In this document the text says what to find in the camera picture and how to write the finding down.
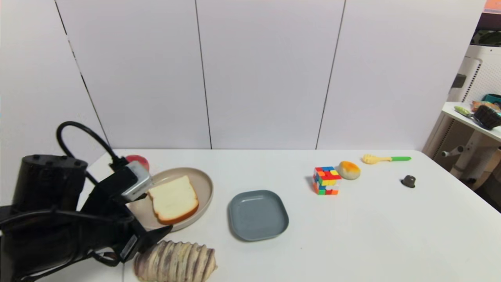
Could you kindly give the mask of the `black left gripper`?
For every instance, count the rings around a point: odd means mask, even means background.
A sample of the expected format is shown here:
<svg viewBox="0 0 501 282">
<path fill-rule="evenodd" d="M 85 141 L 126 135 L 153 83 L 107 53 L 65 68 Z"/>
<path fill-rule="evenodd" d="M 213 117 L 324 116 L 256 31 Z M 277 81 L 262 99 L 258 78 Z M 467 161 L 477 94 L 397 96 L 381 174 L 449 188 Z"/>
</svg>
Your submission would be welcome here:
<svg viewBox="0 0 501 282">
<path fill-rule="evenodd" d="M 102 264 L 129 261 L 155 246 L 167 236 L 173 225 L 145 231 L 126 206 L 112 206 L 94 213 L 99 220 L 84 223 L 82 248 L 86 255 Z"/>
</svg>

